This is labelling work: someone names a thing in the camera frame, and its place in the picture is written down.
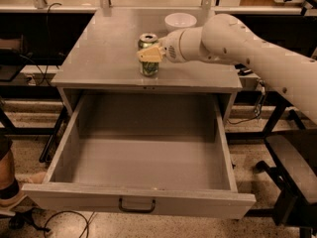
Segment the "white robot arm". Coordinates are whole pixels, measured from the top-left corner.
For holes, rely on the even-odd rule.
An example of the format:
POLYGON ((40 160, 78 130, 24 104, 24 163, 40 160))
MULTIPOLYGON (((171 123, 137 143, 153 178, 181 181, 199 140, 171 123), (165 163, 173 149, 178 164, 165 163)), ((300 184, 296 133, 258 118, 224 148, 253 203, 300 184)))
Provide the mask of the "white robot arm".
POLYGON ((137 56, 145 62, 242 64, 317 123, 317 60, 261 39, 232 15, 215 15, 201 27, 173 31, 137 56))

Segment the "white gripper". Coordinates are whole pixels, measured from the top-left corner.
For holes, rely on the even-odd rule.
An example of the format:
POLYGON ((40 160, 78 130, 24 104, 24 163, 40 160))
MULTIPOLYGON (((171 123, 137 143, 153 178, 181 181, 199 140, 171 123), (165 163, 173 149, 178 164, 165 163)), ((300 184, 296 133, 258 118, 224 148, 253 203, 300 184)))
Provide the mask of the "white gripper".
POLYGON ((137 51, 137 57, 141 62, 161 62, 165 56, 171 62, 185 62, 180 49, 180 40, 183 30, 170 32, 161 39, 160 45, 152 45, 148 48, 137 51))

